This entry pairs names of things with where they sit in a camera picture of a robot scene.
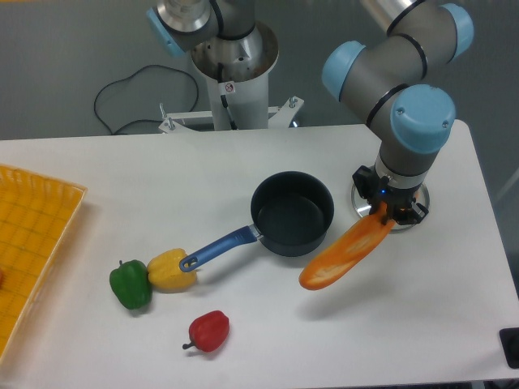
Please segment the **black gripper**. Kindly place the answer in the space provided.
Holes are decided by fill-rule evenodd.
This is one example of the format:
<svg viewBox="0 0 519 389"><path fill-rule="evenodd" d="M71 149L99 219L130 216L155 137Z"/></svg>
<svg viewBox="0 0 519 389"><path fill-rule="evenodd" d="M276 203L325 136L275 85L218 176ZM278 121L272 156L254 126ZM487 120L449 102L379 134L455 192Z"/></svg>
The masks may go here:
<svg viewBox="0 0 519 389"><path fill-rule="evenodd" d="M365 165L361 165L352 178L360 196L371 205L369 215L385 206L381 224L387 224L390 220L398 225L420 224L429 213L429 209L416 203L414 197L422 183L403 188L391 176L380 176L375 166Z"/></svg>

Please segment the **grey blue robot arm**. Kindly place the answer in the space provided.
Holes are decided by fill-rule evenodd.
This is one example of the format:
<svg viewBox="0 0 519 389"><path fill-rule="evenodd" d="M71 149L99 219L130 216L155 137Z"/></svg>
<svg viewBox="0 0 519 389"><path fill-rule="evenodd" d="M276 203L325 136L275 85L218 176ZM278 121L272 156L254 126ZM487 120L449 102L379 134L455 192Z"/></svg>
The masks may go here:
<svg viewBox="0 0 519 389"><path fill-rule="evenodd" d="M433 1L365 1L385 31L372 49L348 41L326 60L321 79L333 98L381 142L375 163L353 175L372 210L381 203L399 225L428 213L418 199L425 176L455 121L450 96L424 83L427 73L464 53L474 25L464 8ZM159 1L148 22L167 52L188 54L206 79L216 130L261 129L268 114L268 74L279 49L255 17L252 1Z"/></svg>

